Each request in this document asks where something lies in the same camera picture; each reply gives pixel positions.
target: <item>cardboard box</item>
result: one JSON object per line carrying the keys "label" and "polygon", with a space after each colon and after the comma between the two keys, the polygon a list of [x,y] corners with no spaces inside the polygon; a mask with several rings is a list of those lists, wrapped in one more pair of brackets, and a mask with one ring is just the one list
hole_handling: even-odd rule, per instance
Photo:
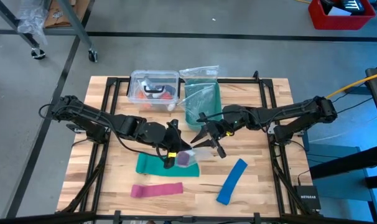
{"label": "cardboard box", "polygon": [[[77,15],[78,19],[82,21],[85,15],[86,9],[88,9],[90,0],[70,0],[70,4],[73,11]],[[67,15],[65,15],[58,5],[57,0],[52,0],[49,7],[49,13],[45,21],[45,27],[68,27],[71,26]]]}

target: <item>yellow tag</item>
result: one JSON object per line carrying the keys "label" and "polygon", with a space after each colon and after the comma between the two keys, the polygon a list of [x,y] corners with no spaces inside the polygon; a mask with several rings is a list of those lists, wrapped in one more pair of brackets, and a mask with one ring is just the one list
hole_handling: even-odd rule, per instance
{"label": "yellow tag", "polygon": [[168,153],[168,157],[176,157],[176,152],[170,152],[170,153]]}

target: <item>table frame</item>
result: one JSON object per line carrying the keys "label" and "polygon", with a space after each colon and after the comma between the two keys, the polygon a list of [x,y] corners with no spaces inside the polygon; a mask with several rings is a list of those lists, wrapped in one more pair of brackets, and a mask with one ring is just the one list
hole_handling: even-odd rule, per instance
{"label": "table frame", "polygon": [[[109,94],[111,93],[111,87],[114,85],[114,93],[111,102],[110,113],[114,114],[116,109],[116,104],[118,100],[119,87],[122,82],[128,82],[128,90],[130,87],[130,77],[118,78],[118,77],[109,77],[106,81],[105,93],[103,95],[103,102],[101,105],[101,110],[106,110],[106,105],[108,102]],[[259,85],[261,102],[263,107],[267,107],[266,100],[266,90],[268,88],[271,106],[276,107],[276,97],[274,94],[274,86],[272,79],[258,77],[258,72],[256,71],[253,75],[253,78],[219,78],[218,83],[253,83],[254,85]],[[93,223],[96,220],[112,220],[114,224],[121,224],[124,220],[154,220],[154,221],[177,221],[183,223],[194,223],[194,222],[250,222],[253,224],[261,224],[261,222],[268,223],[315,223],[315,224],[325,224],[325,223],[369,223],[369,222],[359,222],[354,220],[346,220],[339,218],[325,218],[318,215],[317,213],[312,212],[306,204],[302,203],[299,196],[296,194],[292,184],[291,177],[289,174],[289,168],[287,163],[285,147],[280,145],[278,146],[281,152],[281,163],[282,169],[280,168],[275,148],[276,145],[272,143],[272,135],[268,135],[269,141],[269,151],[271,153],[271,163],[273,169],[274,185],[276,189],[277,196],[277,206],[279,209],[280,217],[275,218],[262,218],[259,213],[254,212],[253,217],[196,217],[196,216],[152,216],[152,215],[122,215],[120,210],[116,210],[114,215],[97,215],[96,211],[98,208],[98,202],[100,199],[101,184],[103,181],[104,167],[108,153],[108,142],[103,145],[101,152],[101,157],[98,165],[95,167],[96,155],[99,150],[99,144],[94,143],[92,147],[92,152],[90,156],[90,161],[88,165],[88,172],[86,173],[86,182],[82,187],[81,191],[72,200],[71,204],[61,212],[56,212],[51,215],[39,215],[32,217],[19,217],[19,218],[7,218],[1,219],[0,223],[30,223],[30,224],[39,224],[39,223],[81,223],[92,221]],[[91,210],[86,212],[86,203],[88,200],[88,191],[96,181],[95,192],[93,194],[93,203]],[[282,198],[282,190],[280,181],[284,184],[287,189],[289,206],[291,213],[286,213],[284,208],[284,202]],[[80,205],[79,211],[75,212],[77,207]],[[297,209],[299,208],[302,212],[301,215],[297,214]]]}

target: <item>blue foam block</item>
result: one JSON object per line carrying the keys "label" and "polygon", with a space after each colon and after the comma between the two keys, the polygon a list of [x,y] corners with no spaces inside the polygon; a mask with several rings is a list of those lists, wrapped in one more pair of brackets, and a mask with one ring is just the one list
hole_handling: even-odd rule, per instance
{"label": "blue foam block", "polygon": [[221,188],[216,201],[222,203],[223,205],[229,204],[231,194],[236,187],[237,181],[240,179],[247,166],[248,165],[244,160],[239,159],[237,161],[233,169],[230,171],[230,174],[228,175],[225,183],[223,184],[223,187]]}

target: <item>caster wheel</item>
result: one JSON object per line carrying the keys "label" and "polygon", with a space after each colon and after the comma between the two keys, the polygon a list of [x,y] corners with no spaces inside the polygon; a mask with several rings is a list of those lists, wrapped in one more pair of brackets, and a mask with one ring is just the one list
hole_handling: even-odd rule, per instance
{"label": "caster wheel", "polygon": [[89,50],[89,61],[97,62],[97,51]]}
{"label": "caster wheel", "polygon": [[42,60],[46,57],[46,54],[43,50],[39,50],[40,54],[37,55],[37,52],[35,52],[35,50],[32,50],[31,51],[31,56],[33,59],[36,59],[36,60]]}

